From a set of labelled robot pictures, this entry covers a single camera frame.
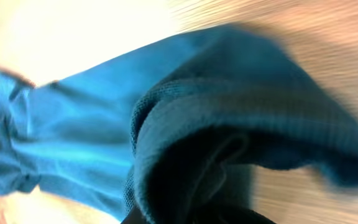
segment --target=wooden table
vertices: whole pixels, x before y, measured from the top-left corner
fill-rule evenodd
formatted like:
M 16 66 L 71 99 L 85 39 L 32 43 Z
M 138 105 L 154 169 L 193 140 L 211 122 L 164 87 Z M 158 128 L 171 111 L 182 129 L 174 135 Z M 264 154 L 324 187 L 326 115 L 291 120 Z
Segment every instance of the wooden table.
M 227 22 L 274 37 L 358 115 L 358 0 L 0 0 L 0 67 L 42 85 L 169 35 Z M 308 169 L 257 173 L 256 209 L 277 223 L 358 223 L 358 191 L 338 193 Z M 9 213 L 10 203 L 20 208 L 29 197 L 43 200 L 40 194 L 0 200 Z M 44 197 L 70 208 L 67 216 L 86 213 L 78 223 L 111 221 Z M 31 212 L 14 213 L 24 224 Z

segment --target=wrinkled blue cloth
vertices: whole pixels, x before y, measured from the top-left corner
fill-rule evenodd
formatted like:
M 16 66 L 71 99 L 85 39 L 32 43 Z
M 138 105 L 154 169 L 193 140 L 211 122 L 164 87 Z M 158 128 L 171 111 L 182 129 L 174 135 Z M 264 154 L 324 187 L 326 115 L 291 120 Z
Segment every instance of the wrinkled blue cloth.
M 39 184 L 118 220 L 137 204 L 184 223 L 247 204 L 247 164 L 358 185 L 357 121 L 263 37 L 176 35 L 40 88 L 0 72 L 0 195 Z

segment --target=blue fabric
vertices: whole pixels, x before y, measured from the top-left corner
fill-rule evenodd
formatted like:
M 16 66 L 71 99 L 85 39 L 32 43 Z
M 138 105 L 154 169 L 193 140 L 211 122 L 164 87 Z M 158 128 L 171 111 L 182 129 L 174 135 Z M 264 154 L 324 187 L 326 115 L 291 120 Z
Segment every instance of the blue fabric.
M 0 195 L 39 184 L 118 220 L 137 204 L 184 223 L 248 207 L 248 164 L 358 185 L 357 121 L 263 37 L 176 35 L 40 88 L 0 72 Z

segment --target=wooden surface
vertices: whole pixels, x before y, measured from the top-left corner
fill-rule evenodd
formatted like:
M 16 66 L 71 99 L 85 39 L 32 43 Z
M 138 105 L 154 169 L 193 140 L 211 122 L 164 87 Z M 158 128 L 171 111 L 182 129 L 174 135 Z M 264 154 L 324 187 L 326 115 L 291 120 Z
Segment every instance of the wooden surface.
M 41 85 L 166 36 L 226 22 L 277 39 L 358 115 L 358 0 L 0 0 L 0 67 Z M 338 193 L 308 169 L 257 173 L 256 209 L 277 223 L 358 223 L 358 191 Z M 40 192 L 0 201 L 10 220 L 26 224 L 37 213 L 24 205 L 30 198 L 45 201 L 33 209 L 50 209 L 50 223 L 67 223 L 59 219 L 65 215 L 73 223 L 110 222 Z M 54 203 L 62 206 L 48 206 Z

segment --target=textured fabric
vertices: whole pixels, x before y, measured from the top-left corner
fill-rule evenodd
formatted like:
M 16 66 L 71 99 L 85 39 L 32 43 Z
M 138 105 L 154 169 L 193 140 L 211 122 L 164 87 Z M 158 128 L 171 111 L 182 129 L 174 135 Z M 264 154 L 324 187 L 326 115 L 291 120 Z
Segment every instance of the textured fabric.
M 184 223 L 248 207 L 249 164 L 358 185 L 357 122 L 265 38 L 177 35 L 36 89 L 0 72 L 0 194 L 39 184 L 119 220 L 125 196 L 150 223 Z

